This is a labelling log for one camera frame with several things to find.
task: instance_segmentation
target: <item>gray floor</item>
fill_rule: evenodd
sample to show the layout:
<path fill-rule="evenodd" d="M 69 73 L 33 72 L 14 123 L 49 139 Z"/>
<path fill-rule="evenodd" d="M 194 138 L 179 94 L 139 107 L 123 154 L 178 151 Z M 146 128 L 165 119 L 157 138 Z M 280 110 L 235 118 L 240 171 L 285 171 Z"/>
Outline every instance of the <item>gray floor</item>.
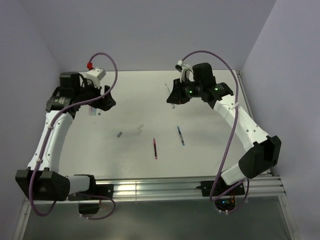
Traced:
<path fill-rule="evenodd" d="M 208 199 L 121 202 L 112 216 L 97 221 L 79 217 L 77 204 L 58 204 L 47 217 L 32 212 L 23 239 L 289 240 L 290 237 L 278 198 L 259 197 L 250 198 L 243 208 L 229 216 L 218 214 Z"/>

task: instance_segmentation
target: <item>white table surface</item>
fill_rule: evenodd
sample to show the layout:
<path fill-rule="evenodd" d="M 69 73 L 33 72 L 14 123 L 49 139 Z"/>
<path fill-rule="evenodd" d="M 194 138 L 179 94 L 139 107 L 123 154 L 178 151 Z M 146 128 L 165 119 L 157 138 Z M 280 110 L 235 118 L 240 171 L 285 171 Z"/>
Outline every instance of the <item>white table surface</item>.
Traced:
<path fill-rule="evenodd" d="M 235 91 L 229 71 L 213 72 L 217 83 L 225 82 Z M 96 179 L 215 176 L 231 127 L 199 98 L 172 109 L 166 103 L 165 83 L 171 89 L 179 75 L 177 71 L 120 72 L 111 92 L 116 106 L 95 116 L 89 115 L 88 106 L 77 112 L 64 141 L 59 173 L 92 174 Z M 114 73 L 108 72 L 101 85 L 110 86 L 113 79 Z M 241 89 L 239 103 L 247 111 Z M 141 124 L 144 127 L 139 133 Z M 244 153 L 235 135 L 224 169 L 236 164 Z"/>

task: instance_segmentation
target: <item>metal frame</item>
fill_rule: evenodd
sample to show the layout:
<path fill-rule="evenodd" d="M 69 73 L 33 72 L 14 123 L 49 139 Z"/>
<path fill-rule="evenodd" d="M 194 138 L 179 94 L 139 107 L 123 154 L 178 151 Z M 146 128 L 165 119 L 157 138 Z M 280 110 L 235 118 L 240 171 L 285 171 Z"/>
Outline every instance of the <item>metal frame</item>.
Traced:
<path fill-rule="evenodd" d="M 252 111 L 248 103 L 240 72 L 237 71 L 239 85 L 241 87 L 244 100 L 247 105 L 248 113 L 251 117 Z M 199 176 L 199 177 L 177 177 L 177 178 L 153 178 L 153 179 L 118 179 L 105 180 L 98 179 L 96 183 L 113 184 L 114 192 L 113 199 L 116 202 L 139 202 L 139 201 L 168 201 L 168 200 L 199 200 L 208 199 L 203 197 L 200 189 L 201 181 L 214 180 L 214 176 Z M 286 192 L 279 176 L 273 176 L 270 171 L 255 177 L 250 181 L 248 197 L 270 197 L 278 196 L 281 204 L 281 209 L 284 215 L 285 222 L 291 239 L 300 240 L 297 226 L 295 224 L 292 212 L 288 205 Z M 83 200 L 80 203 L 97 203 L 99 200 Z M 35 204 L 51 204 L 50 201 L 35 201 Z M 78 201 L 63 201 L 57 204 L 78 204 Z M 25 198 L 20 218 L 13 236 L 14 240 L 22 240 L 30 216 L 31 207 L 29 200 Z"/>

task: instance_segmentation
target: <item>gray wall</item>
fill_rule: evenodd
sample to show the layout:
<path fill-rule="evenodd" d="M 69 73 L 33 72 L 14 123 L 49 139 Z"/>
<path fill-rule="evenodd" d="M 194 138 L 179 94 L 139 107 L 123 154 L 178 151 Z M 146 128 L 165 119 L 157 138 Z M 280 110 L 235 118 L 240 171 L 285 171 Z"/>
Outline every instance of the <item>gray wall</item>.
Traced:
<path fill-rule="evenodd" d="M 173 70 L 204 49 L 242 69 L 276 0 L 21 0 L 54 57 L 67 70 L 85 70 L 108 52 L 122 71 Z M 113 67 L 101 58 L 99 65 Z M 191 64 L 210 61 L 204 54 Z"/>
<path fill-rule="evenodd" d="M 256 118 L 282 140 L 280 173 L 303 239 L 320 239 L 320 1 L 278 0 L 243 68 Z"/>
<path fill-rule="evenodd" d="M 0 231 L 11 239 L 23 202 L 15 175 L 30 161 L 59 67 L 18 0 L 0 1 Z"/>

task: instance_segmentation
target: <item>purple hose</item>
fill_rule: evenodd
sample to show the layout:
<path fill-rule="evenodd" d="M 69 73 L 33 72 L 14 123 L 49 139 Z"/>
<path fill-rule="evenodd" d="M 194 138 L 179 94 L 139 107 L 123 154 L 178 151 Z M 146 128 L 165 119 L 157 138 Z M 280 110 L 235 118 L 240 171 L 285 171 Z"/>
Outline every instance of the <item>purple hose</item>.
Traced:
<path fill-rule="evenodd" d="M 84 196 L 84 197 L 90 197 L 90 198 L 98 198 L 98 199 L 104 199 L 104 200 L 109 200 L 113 203 L 113 208 L 112 210 L 107 214 L 107 215 L 104 215 L 104 216 L 101 216 L 101 217 L 91 217 L 91 216 L 84 216 L 82 215 L 82 217 L 84 218 L 88 218 L 89 220 L 101 220 L 101 219 L 105 219 L 107 217 L 109 217 L 111 214 L 114 213 L 115 209 L 116 209 L 116 202 L 112 199 L 112 198 L 109 198 L 107 196 L 96 196 L 96 195 L 89 195 L 89 194 L 84 194 L 84 193 L 80 193 L 78 192 L 77 195 L 80 195 L 80 196 Z"/>
<path fill-rule="evenodd" d="M 89 99 L 89 100 L 86 100 L 86 101 L 80 101 L 80 102 L 77 102 L 77 103 L 74 103 L 74 104 L 71 104 L 65 108 L 63 108 L 62 110 L 60 110 L 55 116 L 54 118 L 52 119 L 51 123 L 50 123 L 50 126 L 53 127 L 55 125 L 55 122 L 57 121 L 58 117 L 63 114 L 65 111 L 73 108 L 73 107 L 77 107 L 77 106 L 82 106 L 82 105 L 86 105 L 86 104 L 89 104 L 91 102 L 94 102 L 94 101 L 97 101 L 99 99 L 102 99 L 104 98 L 106 95 L 108 95 L 111 90 L 114 88 L 114 86 L 116 85 L 117 83 L 117 79 L 118 79 L 118 68 L 117 68 L 117 65 L 115 63 L 115 61 L 113 60 L 113 58 L 108 55 L 107 53 L 105 52 L 97 52 L 96 54 L 94 54 L 89 62 L 91 63 L 91 61 L 98 55 L 104 55 L 106 57 L 108 57 L 110 59 L 110 61 L 112 62 L 113 64 L 113 67 L 114 67 L 114 72 L 115 72 L 115 75 L 114 75 L 114 81 L 110 87 L 110 89 L 105 92 L 103 95 L 101 96 L 98 96 L 98 97 L 95 97 L 93 99 Z M 39 153 L 39 159 L 40 161 L 37 162 L 37 164 L 35 165 L 35 168 L 33 170 L 33 173 L 31 175 L 31 180 L 30 180 L 30 184 L 29 184 L 29 191 L 28 191 L 28 196 L 29 196 L 29 201 L 30 201 L 30 206 L 32 208 L 32 210 L 40 217 L 45 217 L 47 216 L 48 214 L 51 213 L 52 209 L 54 208 L 55 204 L 56 204 L 56 201 L 53 202 L 53 204 L 51 205 L 50 209 L 48 212 L 46 213 L 42 213 L 42 212 L 39 212 L 38 209 L 36 208 L 35 206 L 35 203 L 34 203 L 34 197 L 33 197 L 33 187 L 34 187 L 34 181 L 35 181 L 35 177 L 36 177 L 36 174 L 37 174 L 37 171 L 39 170 L 40 168 L 40 165 L 41 165 L 41 160 L 44 156 L 44 153 L 45 153 L 45 150 L 46 150 L 46 146 L 47 146 L 47 143 L 48 143 L 48 140 L 49 140 L 49 137 L 50 137 L 50 133 L 51 133 L 51 130 L 53 128 L 48 128 L 46 134 L 45 134 L 45 137 L 44 137 L 44 140 L 43 140 L 43 144 L 42 144 L 42 147 L 41 147 L 41 150 L 40 150 L 40 153 Z"/>
<path fill-rule="evenodd" d="M 215 191 L 215 188 L 217 186 L 217 183 L 218 183 L 218 179 L 220 178 L 221 176 L 221 173 L 222 173 L 222 169 L 225 165 L 225 161 L 227 159 L 227 155 L 228 155 L 228 152 L 229 152 L 229 148 L 230 148 L 230 145 L 231 145 L 231 142 L 232 142 L 232 139 L 235 135 L 235 131 L 236 131 L 236 126 L 237 126 L 237 122 L 238 122 L 238 113 L 239 113 L 239 110 L 238 110 L 238 106 L 236 105 L 236 103 L 238 102 L 238 96 L 239 96 L 239 84 L 238 84 L 238 80 L 237 80 L 237 77 L 236 75 L 234 74 L 234 72 L 232 71 L 231 67 L 228 65 L 228 63 L 226 63 L 225 60 L 223 60 L 220 56 L 218 56 L 217 54 L 213 53 L 213 52 L 210 52 L 210 51 L 206 51 L 206 50 L 198 50 L 198 51 L 193 51 L 191 53 L 189 53 L 187 56 L 185 56 L 182 61 L 186 60 L 186 58 L 188 58 L 189 56 L 193 55 L 193 54 L 197 54 L 197 53 L 205 53 L 205 54 L 210 54 L 214 57 L 216 57 L 217 59 L 219 59 L 221 62 L 224 63 L 224 65 L 228 68 L 228 70 L 231 72 L 232 74 L 232 77 L 234 79 L 234 83 L 235 83 L 235 96 L 234 96 L 234 101 L 235 101 L 235 117 L 234 117 L 234 122 L 233 122 L 233 126 L 232 126 L 232 130 L 231 130 L 231 133 L 230 133 L 230 137 L 228 139 L 228 142 L 226 144 L 226 147 L 225 147 L 225 151 L 224 151 L 224 154 L 223 154 L 223 157 L 222 157 L 222 161 L 221 161 L 221 164 L 220 164 L 220 167 L 219 167 L 219 170 L 215 176 L 215 179 L 213 181 L 213 185 L 212 185 L 212 188 L 211 188 L 211 191 L 210 191 L 210 195 L 209 195 L 209 199 L 210 201 L 214 202 L 216 200 L 218 200 L 219 198 L 221 198 L 222 196 L 224 196 L 226 193 L 228 193 L 230 190 L 234 189 L 235 187 L 237 187 L 238 185 L 240 185 L 243 181 L 240 181 L 238 182 L 236 185 L 232 186 L 231 188 L 229 188 L 227 191 L 223 192 L 222 194 L 220 194 L 219 196 L 216 196 L 216 197 L 213 197 L 214 195 L 214 191 Z M 244 199 L 243 199 L 243 202 L 246 200 L 247 198 L 247 195 L 248 195 L 248 190 L 249 190 L 249 180 L 247 180 L 247 191 L 245 193 L 245 196 L 244 196 Z"/>

